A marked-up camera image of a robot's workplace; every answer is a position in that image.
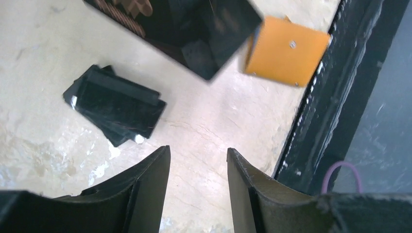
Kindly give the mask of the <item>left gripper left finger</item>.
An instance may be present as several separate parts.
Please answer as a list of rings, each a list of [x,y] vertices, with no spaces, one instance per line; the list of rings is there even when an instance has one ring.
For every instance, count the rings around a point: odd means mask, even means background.
[[[156,233],[160,229],[171,151],[161,146],[138,164],[83,190],[47,198],[1,191],[3,233]]]

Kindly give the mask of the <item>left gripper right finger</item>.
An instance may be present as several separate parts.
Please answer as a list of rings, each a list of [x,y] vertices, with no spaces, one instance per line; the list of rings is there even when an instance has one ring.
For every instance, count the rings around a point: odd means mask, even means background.
[[[237,233],[409,233],[412,196],[328,193],[309,196],[227,150],[227,174]]]

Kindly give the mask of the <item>black credit card stack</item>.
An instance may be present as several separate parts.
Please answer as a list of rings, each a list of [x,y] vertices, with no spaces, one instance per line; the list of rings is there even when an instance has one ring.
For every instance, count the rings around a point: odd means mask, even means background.
[[[65,102],[96,127],[114,147],[142,143],[152,135],[167,104],[160,93],[92,65],[63,93]]]

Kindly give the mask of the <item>orange leather card holder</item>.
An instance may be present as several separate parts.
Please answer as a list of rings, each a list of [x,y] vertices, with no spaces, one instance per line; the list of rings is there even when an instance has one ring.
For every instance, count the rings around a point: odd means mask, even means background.
[[[328,45],[330,34],[285,18],[267,16],[252,35],[244,73],[306,87]]]

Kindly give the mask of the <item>white credit card stack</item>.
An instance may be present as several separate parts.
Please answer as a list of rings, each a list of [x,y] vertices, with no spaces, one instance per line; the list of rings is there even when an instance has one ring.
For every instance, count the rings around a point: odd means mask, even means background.
[[[247,0],[88,0],[86,4],[207,81],[262,23]]]

